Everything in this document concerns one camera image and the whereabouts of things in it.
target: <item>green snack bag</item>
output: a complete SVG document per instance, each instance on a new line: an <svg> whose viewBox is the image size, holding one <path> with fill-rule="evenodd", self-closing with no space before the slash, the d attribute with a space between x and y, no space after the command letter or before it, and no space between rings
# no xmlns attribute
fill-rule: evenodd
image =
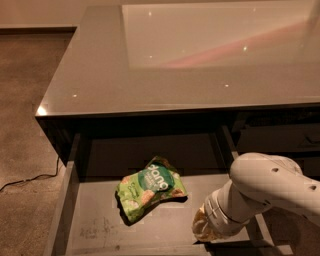
<svg viewBox="0 0 320 256"><path fill-rule="evenodd" d="M180 175L162 157L154 157L145 169L125 176L116 189L129 222L138 221L145 210L163 200L186 197Z"/></svg>

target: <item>black cable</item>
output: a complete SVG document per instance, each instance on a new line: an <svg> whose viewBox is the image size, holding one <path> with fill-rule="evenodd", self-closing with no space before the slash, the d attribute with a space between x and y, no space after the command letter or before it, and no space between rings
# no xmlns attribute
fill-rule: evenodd
<svg viewBox="0 0 320 256"><path fill-rule="evenodd" d="M56 173L55 174L40 174L34 178L31 178L31 179L25 179L25 180L18 180L18 181L13 181L13 182L9 182L7 184L5 184L4 186L2 186L0 188L0 192L7 186L11 186L11 185L14 185L14 184L19 184L19 183L25 183L25 182L28 182L28 181L33 181L33 180L36 180L40 177L47 177L47 178L53 178L53 177L56 177L58 175L58 172L59 172L59 156L57 158L57 164L56 164Z"/></svg>

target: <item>desk surface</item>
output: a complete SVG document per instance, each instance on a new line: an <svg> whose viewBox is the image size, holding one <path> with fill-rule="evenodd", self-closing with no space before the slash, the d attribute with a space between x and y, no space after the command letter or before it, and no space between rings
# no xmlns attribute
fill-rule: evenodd
<svg viewBox="0 0 320 256"><path fill-rule="evenodd" d="M37 117L317 105L320 23L252 4L90 7Z"/></svg>

